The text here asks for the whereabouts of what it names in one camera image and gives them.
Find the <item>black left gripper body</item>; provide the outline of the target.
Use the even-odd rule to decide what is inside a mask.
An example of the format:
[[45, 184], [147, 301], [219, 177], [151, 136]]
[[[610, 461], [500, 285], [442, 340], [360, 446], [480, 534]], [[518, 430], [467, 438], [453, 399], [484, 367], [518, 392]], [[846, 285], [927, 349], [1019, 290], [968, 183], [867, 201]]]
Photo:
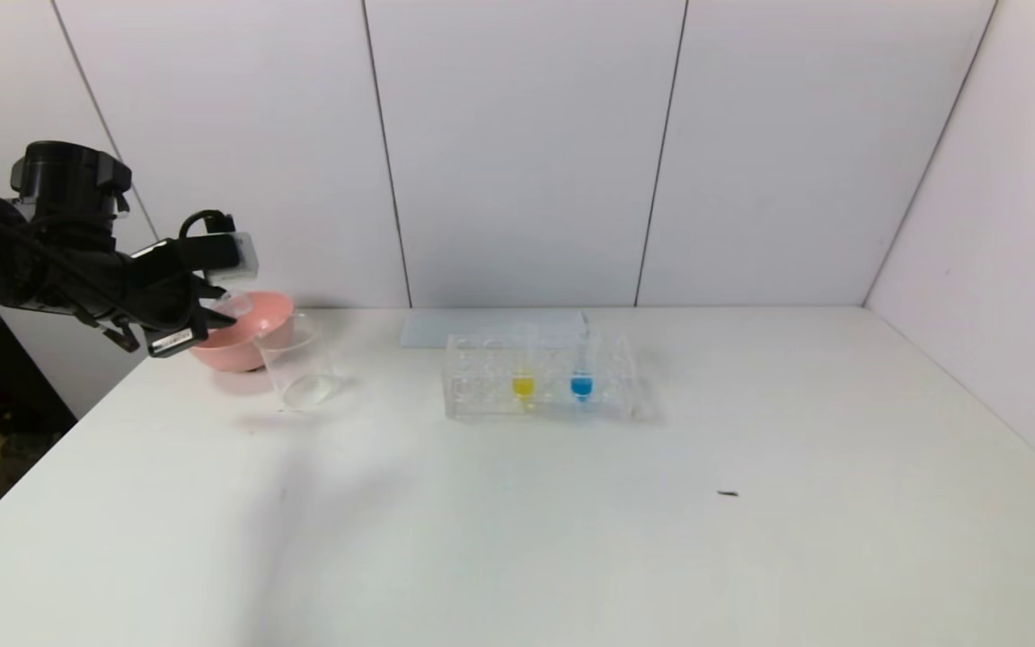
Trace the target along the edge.
[[204, 257], [197, 237], [164, 239], [120, 259], [119, 347], [140, 348], [132, 332], [144, 333], [149, 356], [164, 358], [207, 337], [201, 300], [209, 298]]

